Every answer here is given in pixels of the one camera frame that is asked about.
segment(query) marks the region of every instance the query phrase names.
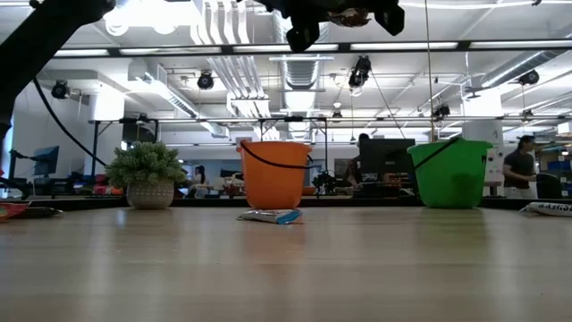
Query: potted plant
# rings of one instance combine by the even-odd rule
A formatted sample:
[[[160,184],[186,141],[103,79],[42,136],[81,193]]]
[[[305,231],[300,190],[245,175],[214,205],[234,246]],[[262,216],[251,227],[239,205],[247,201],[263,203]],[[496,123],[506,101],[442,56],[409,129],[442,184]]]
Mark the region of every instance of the potted plant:
[[[127,201],[132,207],[167,208],[174,184],[185,180],[178,154],[162,142],[136,142],[126,151],[115,149],[116,158],[105,167],[105,174],[114,187],[127,187]]]

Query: green bucket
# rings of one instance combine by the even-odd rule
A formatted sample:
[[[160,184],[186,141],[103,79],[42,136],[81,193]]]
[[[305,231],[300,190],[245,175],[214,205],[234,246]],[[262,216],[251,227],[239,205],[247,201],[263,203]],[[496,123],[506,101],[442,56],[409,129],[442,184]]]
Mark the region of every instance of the green bucket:
[[[483,197],[486,150],[492,144],[455,138],[408,148],[423,203],[432,208],[472,208]]]

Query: bucket handle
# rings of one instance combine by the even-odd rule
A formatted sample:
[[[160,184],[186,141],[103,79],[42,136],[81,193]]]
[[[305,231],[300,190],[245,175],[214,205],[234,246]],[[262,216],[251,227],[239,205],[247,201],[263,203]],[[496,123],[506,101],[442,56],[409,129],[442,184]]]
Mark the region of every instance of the bucket handle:
[[[254,152],[252,152],[249,148],[247,148],[247,145],[244,144],[244,142],[240,142],[240,147],[244,148],[244,150],[250,154],[253,158],[255,158],[256,160],[267,164],[267,165],[271,165],[271,166],[276,166],[276,167],[281,167],[281,168],[286,168],[286,169],[299,169],[299,170],[309,170],[309,169],[313,169],[313,168],[321,168],[321,165],[283,165],[283,164],[278,164],[272,161],[268,161],[266,159],[263,159],[262,157],[257,156],[256,154],[254,154]],[[310,156],[307,155],[307,159],[310,160],[310,163],[314,163],[314,159]]]
[[[443,152],[446,148],[450,147],[451,145],[457,143],[461,138],[457,137],[457,138],[453,138],[451,140],[449,140],[449,142],[447,142],[444,146],[438,148],[435,152],[433,152],[432,154],[430,154],[428,157],[424,158],[421,162],[419,162],[416,166],[415,166],[415,170],[417,170],[418,168],[421,167],[421,165],[426,164],[427,162],[429,162],[429,160],[431,160],[434,157],[437,157],[438,154],[440,154],[441,152]]]

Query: table surface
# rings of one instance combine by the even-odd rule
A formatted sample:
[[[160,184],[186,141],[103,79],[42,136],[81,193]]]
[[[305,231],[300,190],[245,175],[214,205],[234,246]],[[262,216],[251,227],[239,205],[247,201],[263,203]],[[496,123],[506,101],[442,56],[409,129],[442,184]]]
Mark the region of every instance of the table surface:
[[[0,321],[570,321],[572,218],[309,208],[0,225]]]

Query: person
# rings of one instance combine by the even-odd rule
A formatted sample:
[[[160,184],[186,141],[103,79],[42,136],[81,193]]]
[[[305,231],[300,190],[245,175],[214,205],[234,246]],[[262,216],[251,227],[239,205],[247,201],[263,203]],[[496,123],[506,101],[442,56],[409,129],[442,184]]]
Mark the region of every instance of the person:
[[[361,144],[369,140],[369,135],[365,133],[359,134],[359,138],[357,139],[357,148],[361,146]],[[360,184],[362,182],[361,176],[361,153],[360,156],[354,157],[349,161],[348,168],[346,169],[346,180],[351,184],[354,189],[359,189]]]
[[[530,189],[530,182],[536,181],[534,157],[534,137],[525,135],[520,138],[518,148],[504,158],[502,173],[504,174],[505,197],[509,199],[536,199]]]
[[[205,182],[206,182],[205,167],[199,165],[195,168],[195,175],[193,175],[193,178],[190,181],[190,183],[192,185],[197,185],[197,184],[205,184]]]
[[[195,168],[195,175],[190,180],[189,198],[204,198],[211,187],[205,176],[205,167],[199,165]]]

